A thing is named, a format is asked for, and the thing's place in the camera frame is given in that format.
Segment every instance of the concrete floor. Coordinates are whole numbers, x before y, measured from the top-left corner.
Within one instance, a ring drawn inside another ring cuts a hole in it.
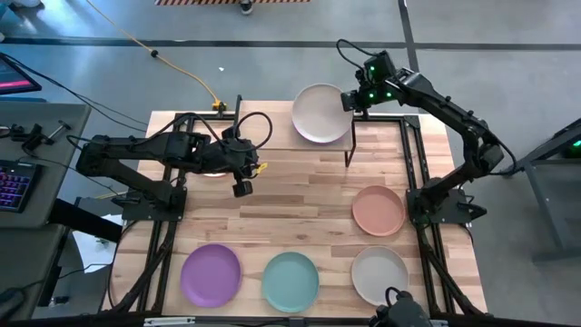
[[[158,48],[204,79],[229,104],[235,103],[237,94],[246,99],[291,100],[313,83],[355,88],[353,67],[325,43],[342,37],[394,44],[398,49],[388,50],[400,65],[410,66],[408,55],[416,56],[420,71],[436,89],[487,120],[517,157],[581,113],[577,81],[581,52],[562,51],[562,45],[581,44],[581,21],[577,19],[581,2],[576,0],[409,0],[411,32],[417,45],[404,37],[397,0],[256,5],[250,17],[241,16],[236,5],[158,7],[153,0],[94,2],[142,39],[297,42],[288,47],[233,43],[232,47]],[[0,21],[0,32],[23,38],[106,41],[123,37],[83,0],[46,0],[44,9],[10,13]],[[402,48],[405,42],[410,49],[425,43],[510,47],[505,51],[408,52]],[[545,51],[528,51],[531,44],[551,46]],[[195,81],[156,63],[138,47],[8,44],[0,49],[76,92],[145,122],[152,110],[204,110],[211,103]],[[346,54],[364,60],[352,51]],[[62,90],[42,84],[44,90],[33,96],[50,102],[77,102]],[[416,112],[396,104],[373,110]],[[140,135],[111,124],[96,112],[84,136],[94,134]],[[449,136],[454,161],[462,164],[461,141],[453,132]],[[551,250],[554,244],[527,179],[522,174],[512,179],[488,177],[466,189],[476,196],[475,203],[488,208],[488,215],[474,223],[473,234],[489,311],[506,318],[581,324],[577,309],[581,262],[544,266],[531,262],[532,254]],[[79,195],[102,193],[107,192],[69,173],[60,196],[71,201]]]

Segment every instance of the white plate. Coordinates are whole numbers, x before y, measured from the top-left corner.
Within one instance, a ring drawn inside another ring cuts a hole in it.
[[[363,300],[379,306],[385,305],[385,291],[392,286],[406,291],[409,284],[408,268],[401,258],[383,246],[372,246],[357,254],[351,266],[351,279]],[[389,295],[395,303],[396,294]]]
[[[339,140],[350,128],[352,112],[344,112],[341,90],[315,84],[300,91],[292,105],[292,124],[299,134],[315,143]]]

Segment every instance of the keyboard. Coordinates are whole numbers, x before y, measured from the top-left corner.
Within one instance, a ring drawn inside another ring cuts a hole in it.
[[[25,209],[39,171],[37,164],[0,160],[0,212]]]

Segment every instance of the yellow black striped tape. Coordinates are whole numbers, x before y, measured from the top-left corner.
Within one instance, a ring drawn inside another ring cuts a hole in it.
[[[155,0],[156,5],[232,5],[239,0]],[[252,0],[255,4],[307,3],[310,0]]]

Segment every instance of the gray plate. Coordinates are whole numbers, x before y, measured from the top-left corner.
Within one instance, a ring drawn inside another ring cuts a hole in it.
[[[351,266],[351,279],[355,290],[363,300],[373,304],[386,304],[385,291],[392,286],[406,291],[409,285],[409,274],[401,258],[383,246],[372,246],[361,251]],[[395,303],[395,293],[390,294],[391,303]]]

